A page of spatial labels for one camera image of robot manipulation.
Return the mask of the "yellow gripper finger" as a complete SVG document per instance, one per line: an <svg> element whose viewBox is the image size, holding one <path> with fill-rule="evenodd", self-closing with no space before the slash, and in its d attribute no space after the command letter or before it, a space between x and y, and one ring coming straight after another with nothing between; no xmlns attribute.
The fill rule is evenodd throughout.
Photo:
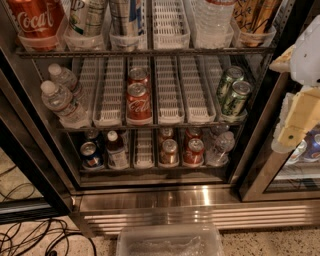
<svg viewBox="0 0 320 256"><path fill-rule="evenodd" d="M296 147L319 122L320 88L304 88L293 96L277 141L284 147Z"/></svg>
<svg viewBox="0 0 320 256"><path fill-rule="evenodd" d="M294 49L294 45L286 49L279 57L271 62L269 69L279 73L289 72L290 60Z"/></svg>

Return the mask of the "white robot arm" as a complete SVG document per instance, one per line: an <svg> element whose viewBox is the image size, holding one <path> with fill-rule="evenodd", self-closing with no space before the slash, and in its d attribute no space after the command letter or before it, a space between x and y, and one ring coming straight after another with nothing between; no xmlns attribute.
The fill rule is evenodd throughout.
<svg viewBox="0 0 320 256"><path fill-rule="evenodd" d="M289 72L302 86L286 94L271 143L273 151L288 153L320 122L320 15L269 68Z"/></svg>

